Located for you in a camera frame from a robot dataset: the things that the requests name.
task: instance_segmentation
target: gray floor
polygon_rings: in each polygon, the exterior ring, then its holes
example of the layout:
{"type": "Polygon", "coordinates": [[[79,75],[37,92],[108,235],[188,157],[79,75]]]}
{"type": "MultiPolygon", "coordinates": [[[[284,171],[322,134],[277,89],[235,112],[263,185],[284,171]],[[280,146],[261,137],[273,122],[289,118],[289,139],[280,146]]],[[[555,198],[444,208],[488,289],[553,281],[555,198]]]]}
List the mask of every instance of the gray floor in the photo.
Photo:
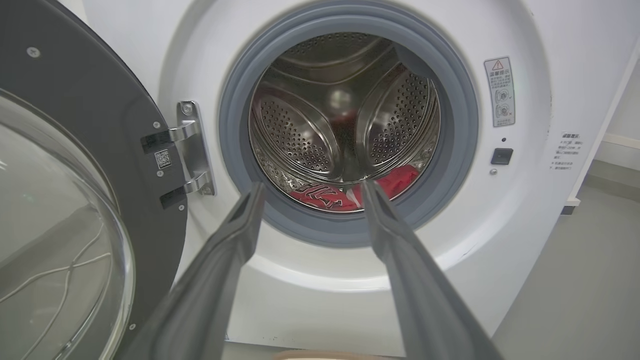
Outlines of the gray floor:
{"type": "MultiPolygon", "coordinates": [[[[493,337],[506,360],[640,359],[640,172],[589,174],[493,337]]],[[[282,350],[227,343],[223,358],[282,350]]]]}

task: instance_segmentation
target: gray tongs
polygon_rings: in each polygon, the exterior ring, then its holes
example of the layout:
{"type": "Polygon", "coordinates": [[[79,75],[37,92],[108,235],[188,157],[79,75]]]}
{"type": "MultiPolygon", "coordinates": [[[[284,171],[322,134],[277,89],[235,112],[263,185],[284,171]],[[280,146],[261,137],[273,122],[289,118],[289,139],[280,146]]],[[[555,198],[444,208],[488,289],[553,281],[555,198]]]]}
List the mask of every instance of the gray tongs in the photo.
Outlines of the gray tongs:
{"type": "MultiPolygon", "coordinates": [[[[464,301],[373,181],[364,188],[371,245],[387,266],[408,359],[502,359],[464,301]]],[[[158,305],[127,360],[220,359],[240,268],[255,251],[265,187],[255,183],[158,305]]]]}

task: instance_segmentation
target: red cloth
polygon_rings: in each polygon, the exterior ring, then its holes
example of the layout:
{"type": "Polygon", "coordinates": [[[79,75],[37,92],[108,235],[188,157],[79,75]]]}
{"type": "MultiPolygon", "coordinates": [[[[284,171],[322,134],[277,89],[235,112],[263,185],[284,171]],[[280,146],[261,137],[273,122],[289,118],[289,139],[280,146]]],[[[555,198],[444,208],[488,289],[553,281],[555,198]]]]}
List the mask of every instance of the red cloth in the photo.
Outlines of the red cloth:
{"type": "MultiPolygon", "coordinates": [[[[418,177],[418,170],[411,165],[405,165],[391,170],[389,174],[376,180],[376,182],[382,187],[389,199],[392,199],[409,187],[416,177],[418,177]]],[[[362,207],[364,204],[362,203],[360,184],[354,186],[352,190],[358,205],[362,207]]]]}
{"type": "MultiPolygon", "coordinates": [[[[376,180],[389,199],[395,197],[409,187],[418,177],[418,170],[411,165],[395,168],[385,177],[376,180]]],[[[289,193],[291,197],[319,209],[334,211],[351,211],[362,208],[362,191],[360,184],[347,193],[338,188],[320,183],[310,183],[289,193]]]]}
{"type": "Polygon", "coordinates": [[[319,209],[335,211],[356,210],[358,206],[338,188],[327,184],[311,183],[289,193],[291,197],[319,209]]]}

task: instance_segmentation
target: sticker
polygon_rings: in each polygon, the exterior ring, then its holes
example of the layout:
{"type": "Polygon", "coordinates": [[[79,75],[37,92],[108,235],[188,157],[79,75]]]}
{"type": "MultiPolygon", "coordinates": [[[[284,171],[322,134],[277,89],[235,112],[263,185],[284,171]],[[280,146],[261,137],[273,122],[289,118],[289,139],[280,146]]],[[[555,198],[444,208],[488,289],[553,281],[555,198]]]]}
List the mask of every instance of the sticker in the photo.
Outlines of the sticker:
{"type": "Polygon", "coordinates": [[[493,127],[515,124],[516,101],[509,58],[487,60],[484,62],[484,69],[491,90],[493,127]]]}
{"type": "Polygon", "coordinates": [[[171,165],[171,158],[169,157],[168,149],[158,151],[155,155],[158,168],[166,168],[171,165]]]}
{"type": "Polygon", "coordinates": [[[571,170],[580,151],[582,151],[580,134],[562,132],[554,158],[549,164],[549,170],[571,170]]]}

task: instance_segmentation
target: door hinge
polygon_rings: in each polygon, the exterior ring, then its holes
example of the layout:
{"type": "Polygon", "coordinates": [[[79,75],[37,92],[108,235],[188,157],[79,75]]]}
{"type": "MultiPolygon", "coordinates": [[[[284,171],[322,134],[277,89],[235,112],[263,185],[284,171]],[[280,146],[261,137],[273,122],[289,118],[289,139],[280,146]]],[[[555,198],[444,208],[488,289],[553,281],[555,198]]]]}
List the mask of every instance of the door hinge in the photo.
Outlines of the door hinge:
{"type": "Polygon", "coordinates": [[[184,166],[185,193],[200,192],[215,195],[213,172],[207,155],[207,144],[202,134],[200,110],[195,101],[179,101],[176,105],[178,127],[167,129],[169,139],[176,144],[184,166]]]}

